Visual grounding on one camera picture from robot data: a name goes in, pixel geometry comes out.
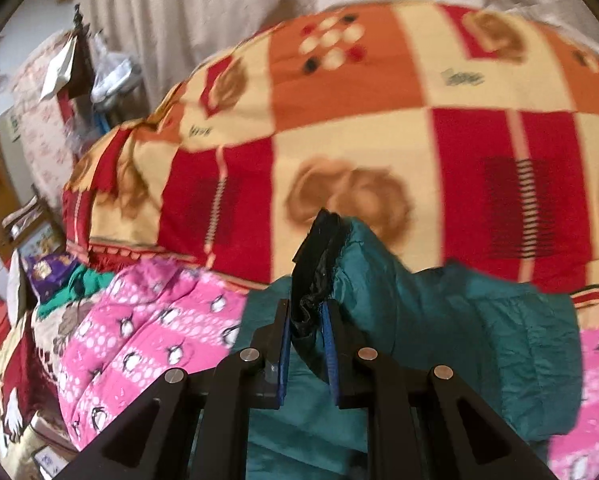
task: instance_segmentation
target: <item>teal jacket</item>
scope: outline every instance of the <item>teal jacket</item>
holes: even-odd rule
[[[234,350],[273,322],[290,287],[286,277],[249,294]],[[411,273],[353,219],[332,298],[370,344],[404,367],[449,365],[529,444],[574,426],[582,357],[568,296],[541,294],[457,263]],[[284,406],[252,410],[248,479],[335,479],[346,473],[352,450],[366,451],[366,423],[362,410],[340,411],[328,385],[291,349]]]

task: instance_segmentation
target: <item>green cloth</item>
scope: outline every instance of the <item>green cloth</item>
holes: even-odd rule
[[[106,288],[113,281],[114,272],[97,272],[84,265],[75,268],[68,283],[37,309],[37,319],[48,317],[56,308],[69,301],[83,300]]]
[[[273,322],[290,286],[286,277],[249,293],[235,351]],[[451,366],[535,449],[574,426],[582,358],[568,296],[541,294],[460,264],[411,273],[356,220],[331,296],[370,344],[404,367]],[[291,349],[284,406],[252,410],[248,478],[335,479],[346,473],[351,450],[366,450],[366,423],[362,410],[340,411],[328,385]]]

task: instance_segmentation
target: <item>beige curtain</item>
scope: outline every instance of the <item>beige curtain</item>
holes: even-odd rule
[[[112,49],[138,58],[153,109],[206,57],[259,30],[283,0],[77,1],[85,21],[93,31],[104,30]]]

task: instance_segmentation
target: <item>pink quilt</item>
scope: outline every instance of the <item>pink quilt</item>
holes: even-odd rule
[[[246,296],[210,272],[142,260],[120,272],[68,343],[58,386],[83,449],[168,368],[215,367],[233,345]]]

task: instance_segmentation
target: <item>metal screw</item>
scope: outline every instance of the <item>metal screw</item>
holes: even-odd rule
[[[184,378],[184,371],[182,368],[171,368],[164,374],[164,379],[167,383],[175,384],[179,383]]]
[[[447,381],[453,376],[453,369],[447,365],[439,365],[435,367],[433,373],[435,374],[435,377],[437,377],[438,379],[444,379],[445,381]]]
[[[357,354],[359,355],[360,359],[364,359],[365,361],[373,361],[377,359],[377,350],[369,346],[360,348]]]
[[[255,361],[259,357],[259,351],[257,348],[244,348],[243,351],[240,352],[240,359],[242,361]]]

